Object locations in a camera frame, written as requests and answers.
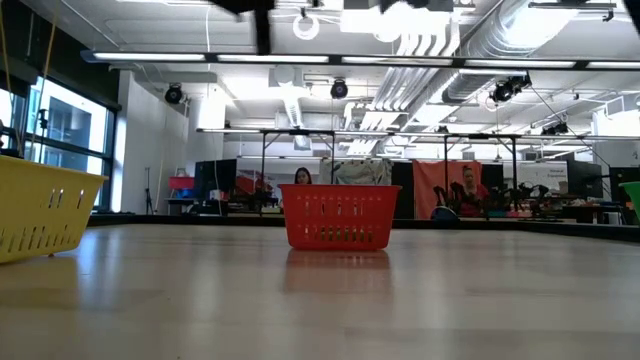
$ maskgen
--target red shirt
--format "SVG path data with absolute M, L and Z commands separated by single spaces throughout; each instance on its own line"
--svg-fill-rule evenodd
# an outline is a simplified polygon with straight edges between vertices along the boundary
M 482 216 L 482 200 L 486 199 L 489 196 L 489 191 L 482 184 L 476 185 L 476 194 L 475 199 L 476 202 L 462 202 L 460 204 L 460 213 L 459 216 L 462 217 L 479 217 Z

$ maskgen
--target orange banner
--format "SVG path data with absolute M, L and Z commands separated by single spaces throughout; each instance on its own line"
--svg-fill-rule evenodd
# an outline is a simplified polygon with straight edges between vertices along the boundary
M 473 172 L 476 184 L 480 184 L 482 179 L 482 164 L 473 162 L 449 161 L 449 185 L 453 182 L 464 184 L 464 167 L 468 167 Z M 413 161 L 413 184 L 416 202 L 416 219 L 429 220 L 431 212 L 436 208 L 438 197 L 434 192 L 436 186 L 444 189 L 444 161 L 437 163 L 427 163 Z

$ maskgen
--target woman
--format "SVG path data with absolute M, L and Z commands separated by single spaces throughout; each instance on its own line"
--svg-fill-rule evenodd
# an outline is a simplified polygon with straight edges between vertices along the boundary
M 464 177 L 464 196 L 460 203 L 458 215 L 462 217 L 482 216 L 482 204 L 489 196 L 489 191 L 484 185 L 476 183 L 473 170 L 470 167 L 463 167 L 462 174 Z
M 311 173 L 307 168 L 299 168 L 296 170 L 295 184 L 311 185 Z

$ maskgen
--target yellow basket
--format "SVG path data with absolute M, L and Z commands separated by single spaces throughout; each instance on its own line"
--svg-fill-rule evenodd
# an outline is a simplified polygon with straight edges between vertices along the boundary
M 0 263 L 78 247 L 105 179 L 0 156 Z

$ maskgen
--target wooden floor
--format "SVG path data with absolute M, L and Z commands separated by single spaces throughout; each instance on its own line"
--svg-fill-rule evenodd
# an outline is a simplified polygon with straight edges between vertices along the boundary
M 640 359 L 640 247 L 394 231 L 386 252 L 284 229 L 88 230 L 0 265 L 0 359 Z

